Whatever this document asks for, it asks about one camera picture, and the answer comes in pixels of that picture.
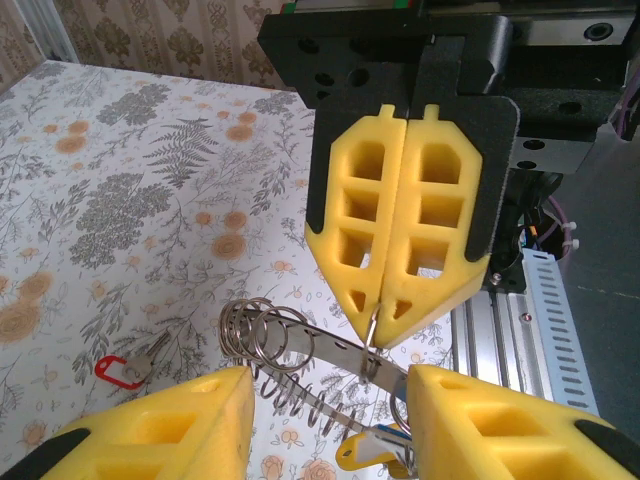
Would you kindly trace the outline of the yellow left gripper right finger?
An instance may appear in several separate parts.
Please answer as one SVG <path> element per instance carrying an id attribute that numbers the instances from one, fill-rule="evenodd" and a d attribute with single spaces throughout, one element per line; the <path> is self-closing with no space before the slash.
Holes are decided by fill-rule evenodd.
<path id="1" fill-rule="evenodd" d="M 582 410 L 430 365 L 408 373 L 422 479 L 636 479 L 639 445 Z"/>

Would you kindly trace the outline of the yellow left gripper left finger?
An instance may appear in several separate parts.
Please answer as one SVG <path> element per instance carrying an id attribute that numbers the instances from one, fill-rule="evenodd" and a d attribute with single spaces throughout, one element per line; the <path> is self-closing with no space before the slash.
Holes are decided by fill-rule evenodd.
<path id="1" fill-rule="evenodd" d="M 234 366 L 78 419 L 5 479 L 242 479 L 255 393 Z"/>

